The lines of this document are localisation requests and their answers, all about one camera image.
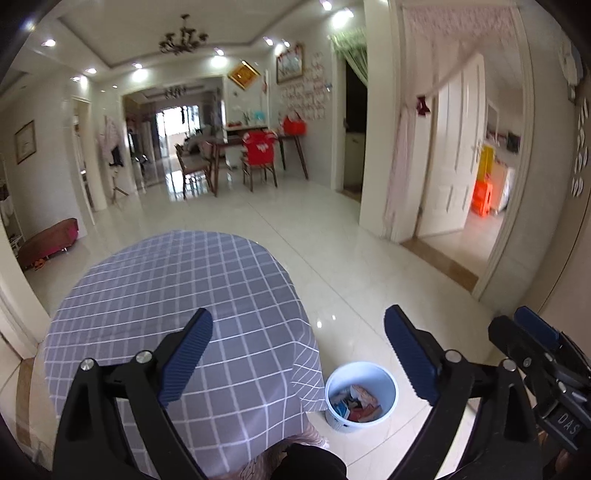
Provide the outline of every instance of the window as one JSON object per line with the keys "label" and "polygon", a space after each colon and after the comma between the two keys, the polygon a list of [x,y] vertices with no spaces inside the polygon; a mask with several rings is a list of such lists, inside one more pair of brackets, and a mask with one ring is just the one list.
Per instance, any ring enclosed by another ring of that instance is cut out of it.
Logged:
{"label": "window", "polygon": [[167,135],[185,134],[201,128],[199,107],[197,105],[167,108],[163,111],[163,114]]}

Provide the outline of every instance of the blue rubber gripper pad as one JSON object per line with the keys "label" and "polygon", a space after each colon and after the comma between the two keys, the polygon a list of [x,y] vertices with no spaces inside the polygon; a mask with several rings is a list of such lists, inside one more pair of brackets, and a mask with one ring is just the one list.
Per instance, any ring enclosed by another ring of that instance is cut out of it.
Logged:
{"label": "blue rubber gripper pad", "polygon": [[392,305],[384,315],[384,329],[417,396],[434,406],[439,399],[437,369],[415,338],[411,327]]}
{"label": "blue rubber gripper pad", "polygon": [[212,314],[205,310],[162,370],[158,400],[164,408],[183,395],[212,335]]}
{"label": "blue rubber gripper pad", "polygon": [[551,352],[558,348],[559,333],[528,307],[519,307],[513,315],[515,323]]}

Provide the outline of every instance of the round table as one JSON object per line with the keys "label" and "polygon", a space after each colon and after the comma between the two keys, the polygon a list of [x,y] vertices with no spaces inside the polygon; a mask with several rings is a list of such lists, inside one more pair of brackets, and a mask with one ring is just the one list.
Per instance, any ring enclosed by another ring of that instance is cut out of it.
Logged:
{"label": "round table", "polygon": [[[80,361],[153,350],[204,307],[213,337],[167,412],[208,476],[240,470],[326,409],[318,347],[286,270],[263,247],[217,232],[173,231],[92,267],[61,303],[45,341],[58,414]],[[131,409],[119,401],[139,468],[156,475]]]}

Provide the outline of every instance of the wooden chair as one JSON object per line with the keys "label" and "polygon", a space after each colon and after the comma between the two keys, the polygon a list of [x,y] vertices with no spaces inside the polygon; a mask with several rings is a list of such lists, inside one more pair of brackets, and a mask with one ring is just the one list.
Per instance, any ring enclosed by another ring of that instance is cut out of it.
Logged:
{"label": "wooden chair", "polygon": [[175,145],[177,151],[178,163],[181,165],[183,172],[183,198],[187,199],[187,180],[191,181],[194,175],[203,172],[207,180],[209,190],[213,192],[212,184],[212,164],[205,160],[201,155],[183,155],[183,147]]}
{"label": "wooden chair", "polygon": [[273,174],[273,181],[275,188],[277,188],[277,175],[275,174],[275,152],[273,143],[277,137],[273,133],[267,132],[249,132],[244,136],[243,142],[246,147],[246,154],[241,158],[242,160],[242,183],[246,184],[246,176],[251,179],[252,192],[252,171],[259,169],[261,171],[261,179],[263,172],[265,173],[265,181],[267,180],[267,170]]}

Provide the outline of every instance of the doorway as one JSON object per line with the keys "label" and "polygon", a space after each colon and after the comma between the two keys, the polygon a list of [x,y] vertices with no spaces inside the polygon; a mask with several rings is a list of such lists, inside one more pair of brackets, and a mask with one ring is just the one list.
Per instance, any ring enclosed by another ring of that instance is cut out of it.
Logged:
{"label": "doorway", "polygon": [[505,219],[524,130],[522,97],[517,45],[499,44],[433,100],[421,206],[403,246],[469,291],[485,275]]}
{"label": "doorway", "polygon": [[95,223],[93,212],[96,211],[95,201],[91,193],[91,186],[89,184],[89,168],[88,162],[91,158],[88,157],[89,150],[94,148],[90,145],[89,138],[92,138],[92,124],[90,120],[90,104],[82,100],[73,100],[74,115],[72,121],[72,135],[74,143],[74,157],[76,159],[76,171],[79,173],[80,183],[82,184],[86,207],[90,220],[93,225]]}
{"label": "doorway", "polygon": [[345,62],[345,168],[343,194],[361,202],[365,168],[365,134],[368,116],[368,89]]}

